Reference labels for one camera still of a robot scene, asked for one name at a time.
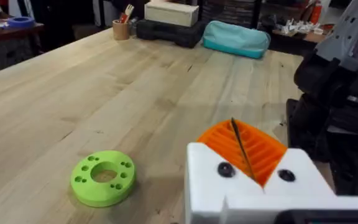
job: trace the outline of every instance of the white 3d printed part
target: white 3d printed part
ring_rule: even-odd
[[[264,188],[234,166],[234,176],[220,176],[222,162],[203,143],[187,146],[186,224],[273,223],[291,209],[358,210],[358,197],[336,196],[301,149],[286,151]],[[283,180],[279,170],[290,170],[295,180]]]

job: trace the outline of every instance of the pencil cup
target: pencil cup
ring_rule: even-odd
[[[128,23],[120,23],[119,20],[112,22],[112,32],[114,33],[115,40],[129,39]]]

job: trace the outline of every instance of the white box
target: white box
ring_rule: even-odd
[[[144,6],[144,15],[150,21],[191,27],[198,20],[198,6],[150,1]]]

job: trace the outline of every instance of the orange bottle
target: orange bottle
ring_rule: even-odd
[[[323,9],[323,6],[321,5],[321,1],[317,1],[316,5],[313,9],[313,12],[311,13],[310,22],[312,22],[313,24],[318,23],[318,19],[320,18],[322,9]]]

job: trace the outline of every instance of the black case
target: black case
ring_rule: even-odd
[[[163,22],[141,20],[136,24],[136,35],[140,39],[170,40],[181,47],[193,48],[203,36],[206,23],[198,21],[192,27]]]

